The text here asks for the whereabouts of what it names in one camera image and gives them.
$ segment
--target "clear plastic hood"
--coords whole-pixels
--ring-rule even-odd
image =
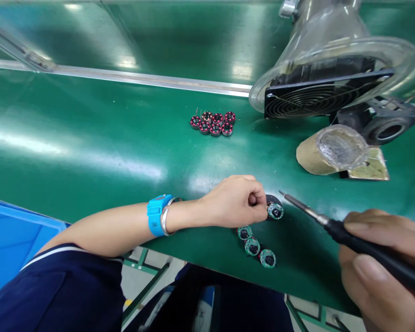
[[[361,20],[360,0],[300,0],[289,44],[275,66],[252,87],[249,101],[264,112],[265,90],[277,76],[314,61],[341,56],[375,58],[375,70],[395,74],[350,105],[372,99],[406,78],[415,67],[415,46],[394,37],[371,37]]]

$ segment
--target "navy blue sleeve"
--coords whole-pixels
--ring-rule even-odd
[[[68,243],[35,256],[0,290],[0,331],[121,331],[123,258]]]

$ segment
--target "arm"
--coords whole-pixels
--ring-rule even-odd
[[[147,203],[115,207],[83,218],[39,252],[59,244],[75,243],[96,255],[122,255],[154,238],[149,230],[146,207]],[[233,175],[199,200],[172,203],[166,226],[169,233],[190,227],[235,228],[266,218],[266,195],[261,183],[252,175]]]
[[[415,223],[380,210],[351,212],[346,229],[365,240],[394,248],[415,265]],[[415,294],[368,255],[342,246],[343,285],[363,313],[367,332],[415,332]]]

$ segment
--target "blue wristband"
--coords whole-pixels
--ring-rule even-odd
[[[163,208],[173,198],[172,195],[160,195],[150,200],[148,203],[148,224],[151,233],[156,236],[164,236],[164,232],[161,228],[161,213]]]

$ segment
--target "bracelet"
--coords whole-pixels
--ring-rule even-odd
[[[163,216],[161,217],[161,230],[163,231],[163,233],[166,235],[166,236],[171,236],[172,234],[174,234],[174,233],[168,233],[168,231],[167,231],[167,229],[166,229],[166,217],[167,217],[167,209],[168,209],[168,207],[169,207],[169,205],[171,205],[173,202],[174,202],[174,200],[178,200],[179,202],[181,202],[181,198],[180,197],[174,197],[174,198],[172,198],[167,204],[166,204],[166,206],[164,207],[164,209],[163,209]]]

